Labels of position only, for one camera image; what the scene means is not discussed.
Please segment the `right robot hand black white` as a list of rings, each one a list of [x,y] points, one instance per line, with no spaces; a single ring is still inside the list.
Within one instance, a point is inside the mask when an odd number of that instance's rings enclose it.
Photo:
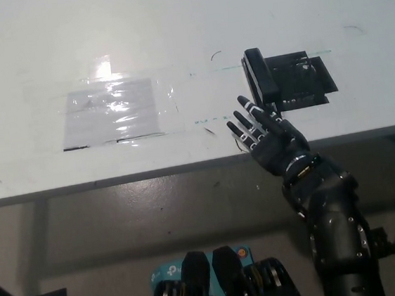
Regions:
[[[262,168],[284,176],[294,164],[311,157],[308,141],[289,121],[276,112],[266,112],[245,96],[237,100],[253,120],[235,111],[237,122],[227,122],[227,127]]]

